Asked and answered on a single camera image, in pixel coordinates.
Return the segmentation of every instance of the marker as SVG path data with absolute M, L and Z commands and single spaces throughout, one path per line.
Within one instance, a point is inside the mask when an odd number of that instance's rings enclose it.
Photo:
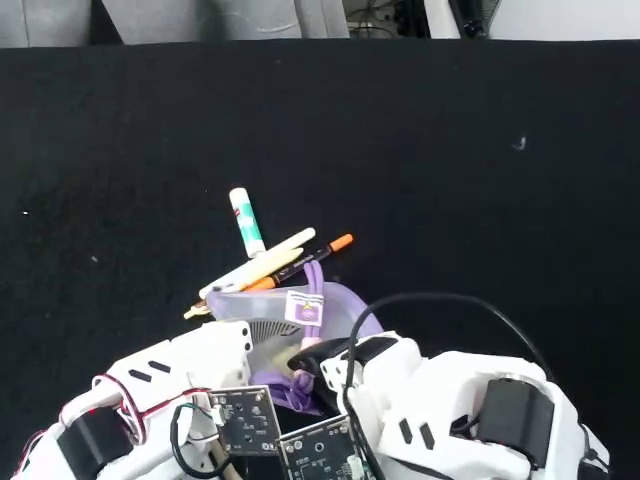
M 273 247 L 273 248 L 267 250 L 266 252 L 260 254 L 258 256 L 258 258 L 255 258 L 253 260 L 249 260 L 248 262 L 240 265 L 235 270 L 232 270 L 231 272 L 227 273 L 226 275 L 223 275 L 222 277 L 218 278 L 217 280 L 214 280 L 213 282 L 211 282 L 206 287 L 201 288 L 200 292 L 199 292 L 200 298 L 204 299 L 209 294 L 209 292 L 211 292 L 211 290 L 213 290 L 213 287 L 224 287 L 224 286 L 226 286 L 226 285 L 228 285 L 230 283 L 236 283 L 236 277 L 241 278 L 243 275 L 246 275 L 246 272 L 252 268 L 252 265 L 254 264 L 254 262 L 261 262 L 261 261 L 264 261 L 266 258 L 268 258 L 270 255 L 277 255 L 279 253 L 286 252 L 288 250 L 293 250 L 294 248 L 298 248 L 300 245 L 308 242 L 309 240 L 311 240 L 315 236 L 316 236 L 315 229 L 313 229 L 313 228 L 305 228 L 301 232 L 298 232 L 295 235 L 287 238 L 284 242 L 281 242 L 278 245 L 276 245 L 275 247 Z
M 343 235 L 342 237 L 334 240 L 329 245 L 320 250 L 312 253 L 310 255 L 301 258 L 297 262 L 289 265 L 288 267 L 283 268 L 278 273 L 275 273 L 269 277 L 262 278 L 257 281 L 249 288 L 247 291 L 257 291 L 257 290 L 269 290 L 271 288 L 275 288 L 277 285 L 280 285 L 285 280 L 293 277 L 295 274 L 301 272 L 304 268 L 304 264 L 310 262 L 311 260 L 321 261 L 327 258 L 332 253 L 337 252 L 338 250 L 342 250 L 347 245 L 350 245 L 353 242 L 353 235 L 348 233 L 347 235 Z
M 303 251 L 304 249 L 302 248 L 294 248 L 293 250 L 287 250 L 282 253 L 271 255 L 267 261 L 257 263 L 255 267 L 248 270 L 245 275 L 238 277 L 233 285 L 223 288 L 222 291 L 240 292 L 261 278 L 266 277 L 267 275 L 277 271 L 279 268 L 284 267 L 286 264 L 293 262 L 296 258 L 302 255 Z
M 229 192 L 229 200 L 231 200 L 231 206 L 236 215 L 238 227 L 240 227 L 240 234 L 242 235 L 247 256 L 256 258 L 259 254 L 264 253 L 266 248 L 258 229 L 256 216 L 253 213 L 253 208 L 251 208 L 249 194 L 244 188 L 234 188 Z

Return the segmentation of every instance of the orange marker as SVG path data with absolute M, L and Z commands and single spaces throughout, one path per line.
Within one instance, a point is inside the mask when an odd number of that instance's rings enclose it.
M 271 288 L 275 288 L 280 285 L 280 283 L 284 282 L 288 278 L 291 278 L 296 273 L 299 273 L 303 270 L 304 264 L 310 262 L 311 260 L 323 260 L 327 258 L 332 253 L 337 252 L 338 250 L 343 249 L 347 245 L 350 245 L 353 242 L 353 235 L 350 233 L 343 235 L 342 237 L 334 240 L 329 245 L 320 250 L 307 255 L 295 263 L 292 263 L 288 267 L 283 268 L 278 273 L 274 273 L 268 277 L 264 277 L 258 280 L 256 283 L 251 285 L 246 291 L 257 291 L 257 290 L 269 290 Z

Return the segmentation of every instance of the mesh vent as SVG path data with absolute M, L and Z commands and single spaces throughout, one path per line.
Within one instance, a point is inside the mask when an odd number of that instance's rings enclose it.
M 260 344 L 273 337 L 288 337 L 300 330 L 300 327 L 282 320 L 256 320 L 250 322 L 251 338 L 254 344 Z

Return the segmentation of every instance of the gray fabric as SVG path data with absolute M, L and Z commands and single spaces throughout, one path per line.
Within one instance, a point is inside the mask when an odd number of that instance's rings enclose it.
M 341 0 L 103 0 L 125 43 L 346 38 Z
M 342 0 L 295 0 L 304 38 L 348 38 Z
M 102 2 L 128 44 L 349 36 L 342 0 Z M 90 18 L 91 0 L 0 0 L 0 48 L 86 45 Z
M 0 48 L 89 42 L 91 0 L 0 0 Z
M 28 46 L 22 0 L 0 0 L 0 48 Z
M 89 43 L 91 0 L 24 0 L 24 4 L 31 47 Z

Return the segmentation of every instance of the orange marker cap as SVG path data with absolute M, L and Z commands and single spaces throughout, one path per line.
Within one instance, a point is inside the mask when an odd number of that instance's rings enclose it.
M 337 252 L 353 242 L 353 235 L 347 233 L 329 244 L 331 250 Z
M 276 282 L 271 277 L 264 277 L 253 285 L 247 287 L 245 292 L 257 292 L 258 290 L 271 290 L 276 287 Z

